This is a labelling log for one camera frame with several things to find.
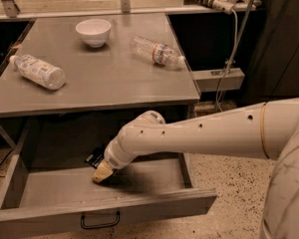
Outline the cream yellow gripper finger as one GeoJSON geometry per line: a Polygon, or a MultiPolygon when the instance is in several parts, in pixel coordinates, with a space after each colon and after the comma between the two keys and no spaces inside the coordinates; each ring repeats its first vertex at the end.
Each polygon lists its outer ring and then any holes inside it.
{"type": "Polygon", "coordinates": [[[94,174],[92,175],[92,180],[95,183],[101,183],[112,176],[114,173],[115,170],[105,160],[102,160],[98,164],[94,174]]]}

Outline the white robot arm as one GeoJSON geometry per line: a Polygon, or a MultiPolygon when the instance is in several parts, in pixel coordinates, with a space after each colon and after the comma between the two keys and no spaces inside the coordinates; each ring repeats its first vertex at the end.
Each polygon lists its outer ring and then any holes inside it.
{"type": "Polygon", "coordinates": [[[104,181],[138,156],[165,151],[274,159],[259,239],[299,239],[299,98],[174,123],[145,112],[110,141],[93,181],[104,181]]]}

